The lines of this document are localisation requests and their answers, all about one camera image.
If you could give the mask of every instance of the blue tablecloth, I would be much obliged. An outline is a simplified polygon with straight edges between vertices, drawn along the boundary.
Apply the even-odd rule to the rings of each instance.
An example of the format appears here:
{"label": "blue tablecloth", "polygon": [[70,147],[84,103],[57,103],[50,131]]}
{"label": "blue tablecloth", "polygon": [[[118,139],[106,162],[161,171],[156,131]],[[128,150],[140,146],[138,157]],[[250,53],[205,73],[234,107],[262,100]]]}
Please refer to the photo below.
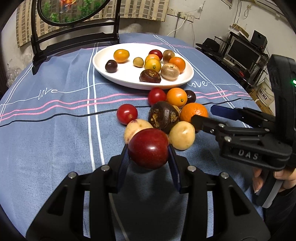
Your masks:
{"label": "blue tablecloth", "polygon": [[[120,42],[154,44],[187,59],[194,68],[194,77],[182,88],[193,90],[197,102],[209,112],[214,103],[258,110],[229,74],[181,40],[152,34],[121,34]],[[94,69],[92,57],[101,48],[95,45],[52,56],[34,76],[32,65],[28,66],[0,102],[0,204],[23,235],[69,172],[92,172],[121,153],[125,127],[118,123],[116,109],[124,103],[148,105],[147,91],[114,84]],[[149,107],[139,108],[139,118],[147,119],[148,111]],[[51,118],[62,113],[94,112],[100,114]],[[239,121],[221,120],[248,127]],[[218,152],[215,137],[200,131],[190,149],[177,153],[206,173],[218,175],[227,171],[251,199],[251,167],[225,160]],[[208,235],[213,230],[210,197],[209,194]],[[187,195],[178,194],[173,187],[168,164],[146,173],[132,165],[121,192],[111,196],[117,240],[180,240],[186,202]],[[84,232],[89,236],[87,213],[86,205]]]}

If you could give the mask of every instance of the monitor screen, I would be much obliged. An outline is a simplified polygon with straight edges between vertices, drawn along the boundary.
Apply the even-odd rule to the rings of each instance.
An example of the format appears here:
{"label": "monitor screen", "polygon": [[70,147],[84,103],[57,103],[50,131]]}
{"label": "monitor screen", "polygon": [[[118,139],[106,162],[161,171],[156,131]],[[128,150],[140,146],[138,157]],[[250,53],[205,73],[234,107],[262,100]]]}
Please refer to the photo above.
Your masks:
{"label": "monitor screen", "polygon": [[260,57],[252,49],[236,39],[231,45],[228,55],[248,70],[251,69],[253,61],[256,63]]}

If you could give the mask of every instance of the orange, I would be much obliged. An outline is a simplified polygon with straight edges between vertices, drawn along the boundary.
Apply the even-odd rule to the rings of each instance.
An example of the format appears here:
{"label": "orange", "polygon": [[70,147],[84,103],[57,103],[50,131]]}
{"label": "orange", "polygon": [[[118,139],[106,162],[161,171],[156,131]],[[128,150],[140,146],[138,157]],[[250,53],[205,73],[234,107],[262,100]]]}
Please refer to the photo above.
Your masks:
{"label": "orange", "polygon": [[124,63],[129,58],[129,52],[125,49],[118,49],[114,52],[113,57],[117,63]]}
{"label": "orange", "polygon": [[171,58],[169,63],[175,64],[179,68],[180,73],[182,73],[186,67],[185,61],[183,59],[181,59],[180,57]]}
{"label": "orange", "polygon": [[150,54],[146,57],[145,63],[147,62],[147,60],[149,60],[151,58],[154,58],[154,59],[157,59],[158,61],[160,61],[159,57],[156,54]]}
{"label": "orange", "polygon": [[204,107],[202,104],[189,103],[182,108],[180,120],[191,123],[191,117],[194,115],[209,117],[206,107]]}
{"label": "orange", "polygon": [[187,94],[180,88],[172,88],[167,93],[167,102],[181,108],[187,102]]}
{"label": "orange", "polygon": [[151,58],[146,61],[144,68],[154,70],[158,73],[161,70],[161,63],[157,59]]}

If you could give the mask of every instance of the black stripe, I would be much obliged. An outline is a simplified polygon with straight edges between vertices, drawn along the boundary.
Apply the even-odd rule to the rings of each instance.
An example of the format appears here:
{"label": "black stripe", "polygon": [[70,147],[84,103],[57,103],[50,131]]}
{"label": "black stripe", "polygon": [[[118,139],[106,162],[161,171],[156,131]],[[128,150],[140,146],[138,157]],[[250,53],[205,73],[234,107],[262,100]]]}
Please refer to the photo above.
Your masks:
{"label": "black stripe", "polygon": [[[237,98],[235,100],[230,100],[230,101],[224,101],[224,102],[220,102],[220,103],[213,103],[213,102],[208,102],[202,105],[208,105],[208,104],[224,104],[224,103],[228,103],[228,102],[234,102],[237,100],[252,100],[252,99],[242,99],[242,98]],[[150,108],[150,106],[135,106],[136,108]],[[52,115],[46,119],[42,119],[42,120],[13,120],[7,124],[1,125],[0,127],[4,127],[4,126],[8,126],[13,122],[42,122],[42,121],[47,121],[52,119],[53,117],[59,116],[59,115],[69,115],[69,116],[73,116],[73,117],[87,117],[87,116],[92,116],[92,115],[99,115],[99,114],[104,114],[104,113],[108,113],[108,112],[113,112],[113,111],[117,111],[117,109],[112,109],[112,110],[104,110],[104,111],[99,111],[99,112],[95,112],[95,113],[90,113],[90,114],[85,114],[85,115],[73,115],[73,114],[69,114],[69,113],[58,113],[55,115]]]}

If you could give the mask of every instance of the picture frame on wall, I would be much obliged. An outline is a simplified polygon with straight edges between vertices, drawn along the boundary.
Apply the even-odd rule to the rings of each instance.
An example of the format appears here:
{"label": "picture frame on wall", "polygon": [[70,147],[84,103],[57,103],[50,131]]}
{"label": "picture frame on wall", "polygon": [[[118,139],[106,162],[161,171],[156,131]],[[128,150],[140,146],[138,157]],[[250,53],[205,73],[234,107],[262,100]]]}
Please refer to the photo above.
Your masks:
{"label": "picture frame on wall", "polygon": [[229,7],[232,7],[232,4],[233,4],[233,1],[234,0],[221,0],[223,1],[224,3],[226,3]]}

